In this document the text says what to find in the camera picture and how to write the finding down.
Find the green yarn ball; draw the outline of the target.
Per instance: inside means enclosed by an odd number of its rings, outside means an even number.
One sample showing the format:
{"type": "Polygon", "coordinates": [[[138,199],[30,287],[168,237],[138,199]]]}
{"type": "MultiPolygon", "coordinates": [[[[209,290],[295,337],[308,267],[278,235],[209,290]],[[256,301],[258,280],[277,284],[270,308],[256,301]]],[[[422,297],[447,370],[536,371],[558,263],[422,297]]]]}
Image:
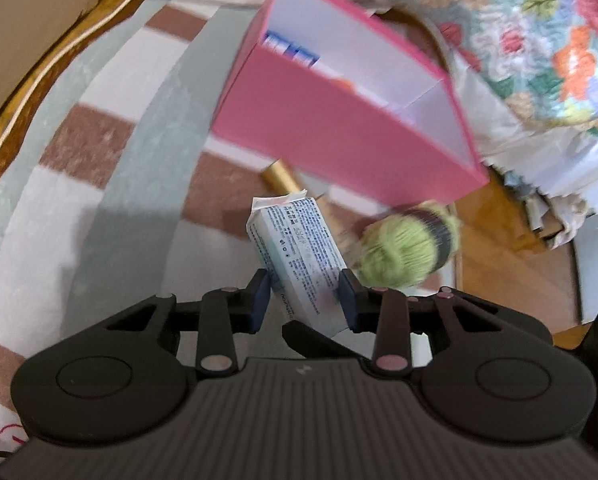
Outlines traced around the green yarn ball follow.
{"type": "Polygon", "coordinates": [[[429,200],[369,224],[352,269],[367,286],[414,286],[445,266],[459,244],[458,218],[429,200]]]}

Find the small white blue box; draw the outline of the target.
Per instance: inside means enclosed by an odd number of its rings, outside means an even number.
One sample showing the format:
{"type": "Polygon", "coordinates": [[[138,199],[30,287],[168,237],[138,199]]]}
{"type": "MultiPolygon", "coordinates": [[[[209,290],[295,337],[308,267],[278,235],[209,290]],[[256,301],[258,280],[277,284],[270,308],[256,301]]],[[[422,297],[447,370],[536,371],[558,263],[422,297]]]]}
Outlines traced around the small white blue box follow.
{"type": "Polygon", "coordinates": [[[347,328],[337,289],[346,263],[307,192],[255,197],[246,223],[286,318],[332,337],[347,328]]]}

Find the foundation bottle gold cap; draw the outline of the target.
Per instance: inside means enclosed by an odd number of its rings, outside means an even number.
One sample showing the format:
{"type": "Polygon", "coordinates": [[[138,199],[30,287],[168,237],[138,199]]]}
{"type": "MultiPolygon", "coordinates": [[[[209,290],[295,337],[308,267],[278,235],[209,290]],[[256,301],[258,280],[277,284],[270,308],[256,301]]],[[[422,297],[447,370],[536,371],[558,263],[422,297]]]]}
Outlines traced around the foundation bottle gold cap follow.
{"type": "Polygon", "coordinates": [[[276,159],[261,171],[261,178],[276,195],[300,193],[305,186],[282,159],[276,159]]]}

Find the blue wet wipes pack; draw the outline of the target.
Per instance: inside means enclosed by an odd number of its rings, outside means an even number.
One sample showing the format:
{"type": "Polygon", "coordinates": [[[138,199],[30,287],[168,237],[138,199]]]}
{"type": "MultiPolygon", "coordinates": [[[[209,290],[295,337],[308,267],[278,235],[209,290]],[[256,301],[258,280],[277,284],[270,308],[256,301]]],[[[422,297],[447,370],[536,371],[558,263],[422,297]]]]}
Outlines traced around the blue wet wipes pack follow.
{"type": "Polygon", "coordinates": [[[319,62],[320,59],[317,54],[305,47],[299,46],[295,42],[287,40],[285,37],[273,32],[273,30],[265,32],[262,45],[279,55],[285,56],[285,58],[290,58],[302,66],[311,67],[319,62]]]}

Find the orange makeup sponge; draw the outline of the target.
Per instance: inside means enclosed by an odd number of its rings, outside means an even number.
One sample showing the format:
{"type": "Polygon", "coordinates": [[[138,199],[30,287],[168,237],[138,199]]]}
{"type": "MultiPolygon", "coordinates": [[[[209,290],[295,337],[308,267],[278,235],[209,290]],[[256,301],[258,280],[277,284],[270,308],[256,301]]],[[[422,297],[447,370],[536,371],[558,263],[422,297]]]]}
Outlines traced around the orange makeup sponge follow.
{"type": "Polygon", "coordinates": [[[345,89],[345,90],[350,91],[350,92],[354,92],[355,91],[355,85],[354,85],[354,83],[351,82],[348,79],[345,79],[345,78],[333,78],[331,80],[331,82],[333,84],[335,84],[338,88],[342,88],[342,89],[345,89]]]}

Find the penguin pattern rug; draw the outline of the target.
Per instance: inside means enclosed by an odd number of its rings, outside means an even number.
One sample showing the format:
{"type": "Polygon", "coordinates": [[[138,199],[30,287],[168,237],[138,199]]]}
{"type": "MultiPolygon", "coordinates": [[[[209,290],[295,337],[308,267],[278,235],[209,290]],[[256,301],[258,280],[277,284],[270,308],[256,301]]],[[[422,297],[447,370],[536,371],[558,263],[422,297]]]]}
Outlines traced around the penguin pattern rug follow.
{"type": "Polygon", "coordinates": [[[258,269],[245,223],[269,160],[210,119],[252,11],[146,0],[87,48],[0,177],[0,450],[26,437],[29,356],[154,295],[195,300],[258,269]]]}

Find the papers under bed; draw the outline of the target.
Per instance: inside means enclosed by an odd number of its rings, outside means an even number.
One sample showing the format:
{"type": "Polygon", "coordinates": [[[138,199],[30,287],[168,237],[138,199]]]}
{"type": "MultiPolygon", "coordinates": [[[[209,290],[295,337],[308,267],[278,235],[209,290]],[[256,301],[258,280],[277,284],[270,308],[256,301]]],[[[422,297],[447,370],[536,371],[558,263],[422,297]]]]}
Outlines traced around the papers under bed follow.
{"type": "Polygon", "coordinates": [[[504,187],[526,211],[529,229],[549,250],[570,243],[590,216],[577,195],[549,197],[514,171],[499,171],[504,187]]]}

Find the pink cardboard box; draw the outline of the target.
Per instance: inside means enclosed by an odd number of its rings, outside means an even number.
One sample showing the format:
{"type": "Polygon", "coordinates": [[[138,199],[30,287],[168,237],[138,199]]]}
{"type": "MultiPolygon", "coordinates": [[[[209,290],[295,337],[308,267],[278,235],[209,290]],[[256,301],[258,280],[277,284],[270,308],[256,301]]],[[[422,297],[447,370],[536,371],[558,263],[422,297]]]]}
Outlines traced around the pink cardboard box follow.
{"type": "Polygon", "coordinates": [[[448,204],[488,180],[449,75],[349,0],[265,0],[212,131],[388,206],[448,204]],[[319,62],[302,66],[267,49],[267,30],[319,62]]]}

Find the floral quilt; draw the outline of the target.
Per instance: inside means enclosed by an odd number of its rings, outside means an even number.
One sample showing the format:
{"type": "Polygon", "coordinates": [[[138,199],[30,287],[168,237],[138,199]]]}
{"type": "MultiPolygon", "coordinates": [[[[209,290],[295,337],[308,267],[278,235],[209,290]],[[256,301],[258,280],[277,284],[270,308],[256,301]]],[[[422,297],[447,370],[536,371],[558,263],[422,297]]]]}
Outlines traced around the floral quilt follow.
{"type": "Polygon", "coordinates": [[[525,122],[598,136],[598,0],[395,0],[414,6],[525,122]]]}

